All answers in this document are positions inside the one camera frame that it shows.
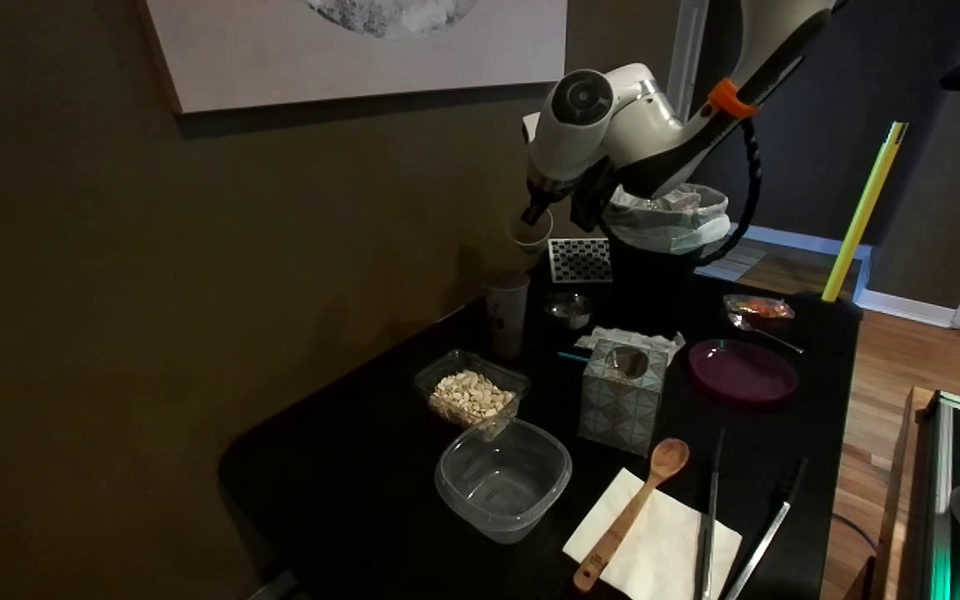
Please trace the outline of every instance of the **black cable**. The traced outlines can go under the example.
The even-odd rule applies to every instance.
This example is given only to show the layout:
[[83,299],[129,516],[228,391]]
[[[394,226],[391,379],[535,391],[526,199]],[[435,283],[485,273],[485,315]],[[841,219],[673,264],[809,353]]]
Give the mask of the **black cable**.
[[881,549],[877,540],[873,540],[859,524],[848,520],[845,513],[833,513],[833,520],[841,520],[841,524],[851,525],[859,540],[866,540],[873,552]]
[[758,153],[755,119],[743,119],[739,129],[743,129],[743,145],[748,145],[748,204],[743,204],[736,231],[714,254],[701,257],[701,266],[726,257],[748,235],[755,212],[758,212],[759,153]]

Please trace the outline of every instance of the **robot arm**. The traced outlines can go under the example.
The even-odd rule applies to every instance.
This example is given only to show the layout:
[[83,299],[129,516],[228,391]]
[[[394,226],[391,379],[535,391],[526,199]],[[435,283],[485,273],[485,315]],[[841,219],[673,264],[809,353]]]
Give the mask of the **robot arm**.
[[571,194],[575,204],[607,204],[613,185],[625,185],[633,197],[653,197],[683,182],[696,163],[750,117],[755,102],[764,102],[764,96],[786,81],[801,64],[803,47],[833,14],[833,0],[739,3],[739,64],[687,124],[673,117],[644,64],[563,76],[536,113],[526,173],[531,207],[521,219],[536,224],[553,199]]

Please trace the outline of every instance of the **yellow pole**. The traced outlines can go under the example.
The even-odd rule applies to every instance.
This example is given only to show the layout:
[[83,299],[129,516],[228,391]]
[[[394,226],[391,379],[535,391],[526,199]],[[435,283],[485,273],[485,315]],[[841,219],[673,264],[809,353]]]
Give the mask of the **yellow pole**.
[[866,181],[866,185],[864,185],[864,194],[856,199],[854,219],[851,219],[845,247],[841,247],[841,257],[838,257],[833,269],[827,273],[827,283],[824,283],[824,293],[820,293],[824,304],[833,304],[841,297],[841,291],[845,291],[848,269],[854,264],[859,235],[870,226],[870,215],[873,215],[873,207],[877,207],[881,189],[886,182],[886,173],[894,166],[894,156],[904,145],[904,133],[907,133],[907,124],[894,119],[891,129],[886,129],[886,139],[884,139],[884,145],[881,145],[881,153],[873,159],[870,181]]

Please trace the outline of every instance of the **wooden floor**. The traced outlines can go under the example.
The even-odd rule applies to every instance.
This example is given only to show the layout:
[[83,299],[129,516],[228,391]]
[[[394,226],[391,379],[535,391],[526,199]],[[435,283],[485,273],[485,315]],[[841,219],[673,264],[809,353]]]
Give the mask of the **wooden floor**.
[[[827,269],[830,257],[764,247],[764,261],[739,280],[773,293],[820,293]],[[830,524],[827,600],[848,595],[870,557],[870,544],[845,520],[856,524],[870,540],[881,537],[894,444],[910,386],[960,393],[960,329],[866,312],[856,344],[838,516]]]

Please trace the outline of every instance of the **framed picture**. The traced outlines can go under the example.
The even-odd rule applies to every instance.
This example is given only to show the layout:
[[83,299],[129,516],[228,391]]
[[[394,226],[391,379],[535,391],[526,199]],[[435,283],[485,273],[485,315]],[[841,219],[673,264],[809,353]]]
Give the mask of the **framed picture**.
[[146,0],[181,113],[546,83],[567,0]]

